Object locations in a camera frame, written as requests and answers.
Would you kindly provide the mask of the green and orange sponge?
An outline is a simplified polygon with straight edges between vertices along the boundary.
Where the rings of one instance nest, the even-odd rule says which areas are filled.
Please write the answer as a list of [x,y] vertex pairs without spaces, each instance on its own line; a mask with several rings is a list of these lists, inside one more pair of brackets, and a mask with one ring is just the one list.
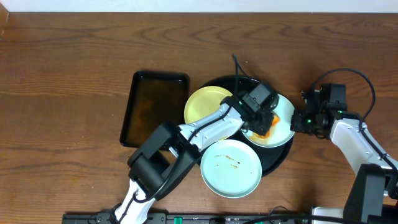
[[270,136],[271,128],[279,121],[280,118],[274,113],[260,115],[249,123],[249,130],[252,131],[257,138],[265,139]]

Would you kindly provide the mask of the light green plate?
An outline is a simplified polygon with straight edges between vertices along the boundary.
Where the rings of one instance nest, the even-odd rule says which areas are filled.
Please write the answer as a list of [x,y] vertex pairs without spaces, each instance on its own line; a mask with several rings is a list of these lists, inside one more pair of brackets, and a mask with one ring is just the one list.
[[292,115],[294,113],[293,104],[283,95],[278,94],[279,102],[272,111],[276,121],[271,125],[270,130],[265,136],[260,136],[250,130],[243,130],[243,136],[251,143],[260,147],[278,147],[294,136],[294,132],[290,130]]
[[249,195],[262,178],[258,155],[247,144],[233,139],[218,141],[206,149],[200,170],[208,188],[226,198]]

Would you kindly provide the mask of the light green plate front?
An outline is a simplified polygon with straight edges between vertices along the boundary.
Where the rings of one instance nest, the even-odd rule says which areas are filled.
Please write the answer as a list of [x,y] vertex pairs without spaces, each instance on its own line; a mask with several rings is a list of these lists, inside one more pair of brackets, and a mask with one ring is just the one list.
[[233,139],[218,141],[206,149],[200,170],[208,188],[226,198],[249,195],[262,178],[258,155],[247,144]]

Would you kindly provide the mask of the yellow plate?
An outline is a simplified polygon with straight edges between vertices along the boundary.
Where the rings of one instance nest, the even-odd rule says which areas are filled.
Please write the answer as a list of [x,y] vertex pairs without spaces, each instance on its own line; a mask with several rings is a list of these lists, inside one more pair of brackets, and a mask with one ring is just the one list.
[[221,101],[233,94],[219,86],[206,86],[195,91],[186,102],[184,120],[186,124],[203,119],[220,108]]

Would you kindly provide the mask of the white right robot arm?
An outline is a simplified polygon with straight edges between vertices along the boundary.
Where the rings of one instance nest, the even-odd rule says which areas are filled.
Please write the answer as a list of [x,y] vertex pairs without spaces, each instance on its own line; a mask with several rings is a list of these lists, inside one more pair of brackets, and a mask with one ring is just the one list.
[[344,207],[315,207],[312,222],[397,222],[397,209],[383,204],[385,196],[397,198],[397,161],[371,136],[363,118],[347,111],[344,100],[308,98],[306,103],[307,109],[294,111],[291,130],[330,140],[356,176]]

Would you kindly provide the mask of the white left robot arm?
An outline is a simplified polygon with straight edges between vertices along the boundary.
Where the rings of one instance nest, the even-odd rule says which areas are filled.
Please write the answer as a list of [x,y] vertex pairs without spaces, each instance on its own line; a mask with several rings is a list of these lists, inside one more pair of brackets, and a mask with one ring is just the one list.
[[181,183],[213,143],[248,125],[265,133],[279,96],[227,96],[219,108],[198,121],[174,126],[162,123],[129,158],[129,190],[112,211],[111,223],[144,223],[152,204]]

